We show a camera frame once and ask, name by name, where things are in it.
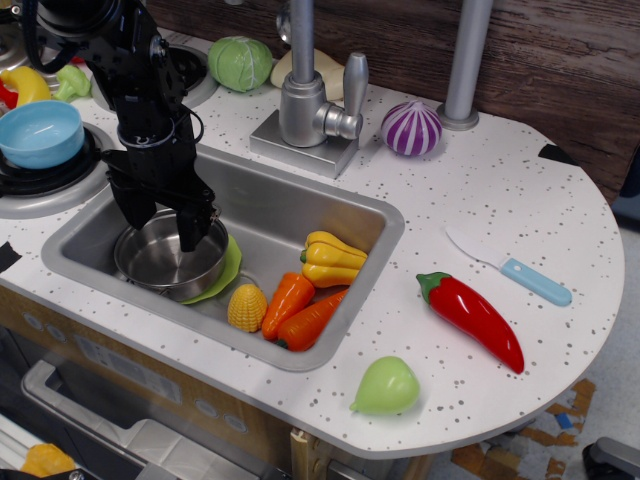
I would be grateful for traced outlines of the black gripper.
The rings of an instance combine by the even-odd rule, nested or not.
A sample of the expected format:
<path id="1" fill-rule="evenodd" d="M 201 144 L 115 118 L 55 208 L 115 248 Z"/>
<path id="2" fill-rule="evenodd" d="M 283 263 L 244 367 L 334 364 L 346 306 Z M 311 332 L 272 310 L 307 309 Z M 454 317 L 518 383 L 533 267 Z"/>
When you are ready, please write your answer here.
<path id="1" fill-rule="evenodd" d="M 143 117 L 150 123 L 120 123 L 121 150 L 106 150 L 113 197 L 128 224 L 142 229 L 158 204 L 176 212 L 182 252 L 193 252 L 219 218 L 215 195 L 196 173 L 196 145 L 202 138 L 193 125 L 202 121 L 186 106 L 169 117 Z"/>

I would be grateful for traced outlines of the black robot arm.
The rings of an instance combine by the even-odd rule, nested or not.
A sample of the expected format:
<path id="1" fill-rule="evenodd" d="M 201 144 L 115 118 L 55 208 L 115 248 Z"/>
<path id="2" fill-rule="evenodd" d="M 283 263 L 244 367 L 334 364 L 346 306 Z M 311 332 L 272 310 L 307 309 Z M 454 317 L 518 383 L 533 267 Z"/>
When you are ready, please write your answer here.
<path id="1" fill-rule="evenodd" d="M 85 61 L 118 119 L 122 149 L 101 158 L 113 197 L 141 229 L 163 205 L 174 210 L 182 251 L 193 251 L 216 213 L 196 174 L 199 134 L 184 105 L 184 78 L 140 1 L 25 1 L 19 20 L 32 65 L 47 74 Z"/>

